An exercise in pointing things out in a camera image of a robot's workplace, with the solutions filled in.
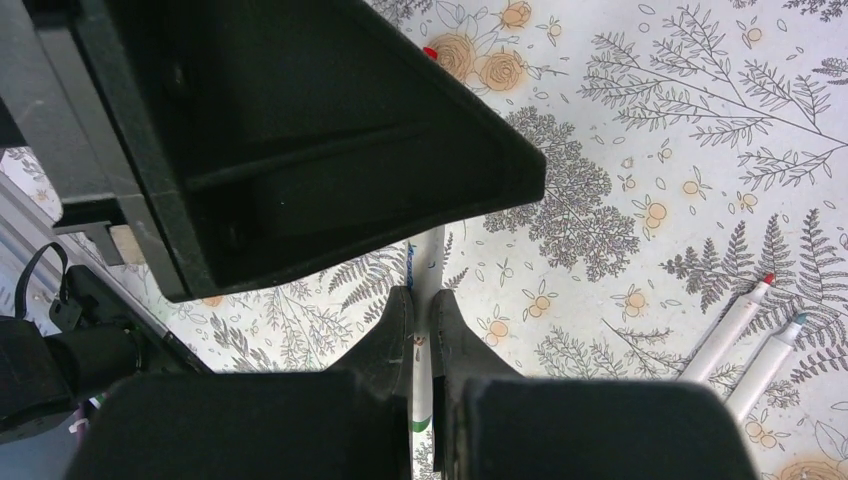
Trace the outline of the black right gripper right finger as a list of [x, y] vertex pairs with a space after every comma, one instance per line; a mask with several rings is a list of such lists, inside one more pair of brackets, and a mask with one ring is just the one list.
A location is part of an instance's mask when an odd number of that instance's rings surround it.
[[445, 479], [753, 479], [736, 424], [678, 381], [519, 374], [466, 324], [453, 292], [430, 307], [433, 469]]

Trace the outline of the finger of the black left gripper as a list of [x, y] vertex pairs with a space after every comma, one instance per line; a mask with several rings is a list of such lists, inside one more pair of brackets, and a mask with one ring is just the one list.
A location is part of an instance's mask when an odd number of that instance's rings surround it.
[[543, 154], [362, 1], [75, 2], [171, 301], [543, 196]]

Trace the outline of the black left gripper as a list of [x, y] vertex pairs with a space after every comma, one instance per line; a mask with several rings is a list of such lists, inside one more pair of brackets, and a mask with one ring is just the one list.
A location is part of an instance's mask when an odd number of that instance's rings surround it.
[[1, 4], [1, 100], [59, 197], [57, 235], [109, 265], [151, 264], [152, 216], [77, 29], [75, 1]]

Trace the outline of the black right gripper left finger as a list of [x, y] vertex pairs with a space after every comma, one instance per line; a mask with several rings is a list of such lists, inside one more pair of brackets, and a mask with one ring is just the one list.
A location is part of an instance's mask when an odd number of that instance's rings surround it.
[[323, 371], [158, 374], [122, 382], [70, 479], [407, 479], [414, 308], [390, 291]]

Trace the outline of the orange cap green-end marker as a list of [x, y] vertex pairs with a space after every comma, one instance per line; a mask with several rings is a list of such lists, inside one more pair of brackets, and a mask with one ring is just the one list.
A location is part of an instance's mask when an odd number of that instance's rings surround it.
[[445, 228], [415, 235], [407, 241], [407, 287], [413, 310], [412, 413], [410, 421], [413, 477], [438, 479], [433, 471], [433, 393], [430, 307], [441, 289], [444, 271]]

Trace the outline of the green cap red-end marker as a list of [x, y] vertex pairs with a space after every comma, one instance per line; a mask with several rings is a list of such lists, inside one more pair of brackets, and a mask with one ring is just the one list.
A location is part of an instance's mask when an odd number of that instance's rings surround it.
[[766, 274], [748, 293], [739, 296], [694, 353], [678, 381], [707, 383], [713, 370], [755, 318], [776, 275]]

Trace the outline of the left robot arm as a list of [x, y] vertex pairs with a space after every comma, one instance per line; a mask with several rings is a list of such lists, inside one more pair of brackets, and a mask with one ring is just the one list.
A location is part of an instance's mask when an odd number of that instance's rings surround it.
[[[126, 226], [172, 301], [277, 286], [426, 229], [539, 200], [544, 155], [362, 1], [5, 1], [1, 131], [58, 190], [58, 234], [106, 260]], [[1, 429], [140, 393], [211, 392], [254, 428], [324, 443], [404, 430], [413, 316], [318, 374], [211, 377], [93, 274], [62, 276], [57, 335], [1, 321]]]

